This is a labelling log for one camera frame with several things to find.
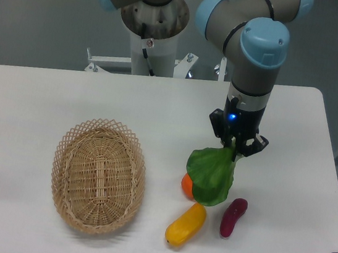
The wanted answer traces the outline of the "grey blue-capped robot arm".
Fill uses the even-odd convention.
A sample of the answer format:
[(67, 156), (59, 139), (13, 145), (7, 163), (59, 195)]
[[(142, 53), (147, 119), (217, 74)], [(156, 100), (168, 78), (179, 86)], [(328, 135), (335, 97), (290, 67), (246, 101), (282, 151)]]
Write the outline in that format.
[[(120, 10), (130, 33), (132, 73), (174, 76), (177, 37), (187, 27), (184, 0), (99, 0), (107, 11)], [(268, 140), (260, 122), (280, 67), (287, 58), (290, 34), (285, 27), (309, 13), (314, 0), (203, 0), (195, 25), (219, 49), (234, 71), (224, 109), (210, 117), (214, 134), (234, 159), (261, 152)]]

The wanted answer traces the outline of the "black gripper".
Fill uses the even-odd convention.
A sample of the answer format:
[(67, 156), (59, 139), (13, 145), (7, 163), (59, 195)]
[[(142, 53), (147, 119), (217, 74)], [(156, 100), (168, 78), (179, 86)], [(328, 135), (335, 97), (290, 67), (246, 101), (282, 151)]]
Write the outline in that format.
[(224, 109), (215, 109), (209, 115), (214, 134), (223, 147), (235, 146), (233, 162), (262, 152), (269, 145), (267, 138), (259, 133), (269, 96), (270, 93), (251, 96), (230, 88)]

